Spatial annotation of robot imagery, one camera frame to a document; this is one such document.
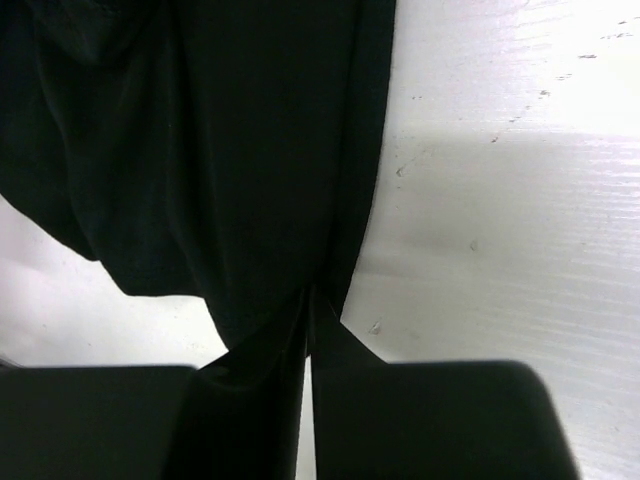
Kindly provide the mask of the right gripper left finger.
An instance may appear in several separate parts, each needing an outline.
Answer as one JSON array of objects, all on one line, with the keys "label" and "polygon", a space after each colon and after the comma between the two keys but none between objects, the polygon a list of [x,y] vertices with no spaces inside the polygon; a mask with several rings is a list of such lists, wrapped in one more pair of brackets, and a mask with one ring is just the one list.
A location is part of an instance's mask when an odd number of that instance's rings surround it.
[{"label": "right gripper left finger", "polygon": [[296,475],[308,293],[191,377],[165,479],[292,479]]}]

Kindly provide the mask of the black tank top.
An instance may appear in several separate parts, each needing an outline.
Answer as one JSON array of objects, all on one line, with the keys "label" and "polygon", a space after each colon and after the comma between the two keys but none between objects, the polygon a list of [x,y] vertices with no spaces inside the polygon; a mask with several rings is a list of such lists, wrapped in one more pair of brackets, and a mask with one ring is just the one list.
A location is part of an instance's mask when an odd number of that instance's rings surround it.
[{"label": "black tank top", "polygon": [[1,194],[234,347],[340,310],[374,194],[392,1],[5,1]]}]

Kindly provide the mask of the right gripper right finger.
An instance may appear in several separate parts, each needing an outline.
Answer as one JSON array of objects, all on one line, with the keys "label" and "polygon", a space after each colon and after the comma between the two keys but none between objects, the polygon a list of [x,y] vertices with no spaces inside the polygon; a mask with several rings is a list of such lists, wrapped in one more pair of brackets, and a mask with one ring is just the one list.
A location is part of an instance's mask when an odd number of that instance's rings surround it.
[{"label": "right gripper right finger", "polygon": [[388,363],[309,297],[321,479],[575,479],[548,391],[514,361]]}]

